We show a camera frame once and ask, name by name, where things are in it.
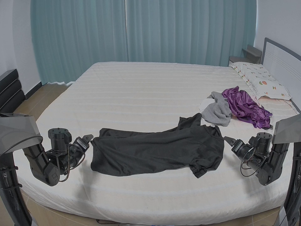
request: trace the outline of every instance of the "pillow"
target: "pillow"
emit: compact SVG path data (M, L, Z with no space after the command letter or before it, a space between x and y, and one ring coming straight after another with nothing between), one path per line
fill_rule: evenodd
M246 84L254 92L256 99L267 96L272 99L289 100L288 90L281 85L270 72L261 64L235 62L229 65L243 78Z

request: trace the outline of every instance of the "gray garment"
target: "gray garment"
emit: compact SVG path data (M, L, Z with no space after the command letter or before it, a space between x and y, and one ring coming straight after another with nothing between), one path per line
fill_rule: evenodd
M215 102L205 108L202 117L210 123L228 126L232 115L228 100L221 93L215 91L211 92L208 98L215 99Z

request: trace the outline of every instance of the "pink fabric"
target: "pink fabric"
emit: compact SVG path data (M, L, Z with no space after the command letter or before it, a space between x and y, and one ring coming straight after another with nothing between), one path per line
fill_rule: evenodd
M239 91L236 86L225 89L222 95L228 99L230 110L240 121L251 123L255 128L270 127L270 116L273 114L263 106L259 107L246 91Z

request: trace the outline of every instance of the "baseboard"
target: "baseboard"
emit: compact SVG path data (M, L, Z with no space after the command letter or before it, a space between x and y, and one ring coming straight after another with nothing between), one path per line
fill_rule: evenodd
M32 96L39 88L42 87L42 82L38 83L35 87L33 87L26 95L26 100L29 99L30 96Z

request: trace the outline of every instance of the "wall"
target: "wall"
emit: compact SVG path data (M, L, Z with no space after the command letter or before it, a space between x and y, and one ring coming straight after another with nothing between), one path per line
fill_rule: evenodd
M268 37L301 55L301 0L257 0L254 47Z
M17 68L12 23L13 0L0 0L0 75Z
M17 69L24 94L40 80L30 25L31 0L0 0L0 74Z
M31 39L30 2L13 0L13 45L24 94L41 81Z

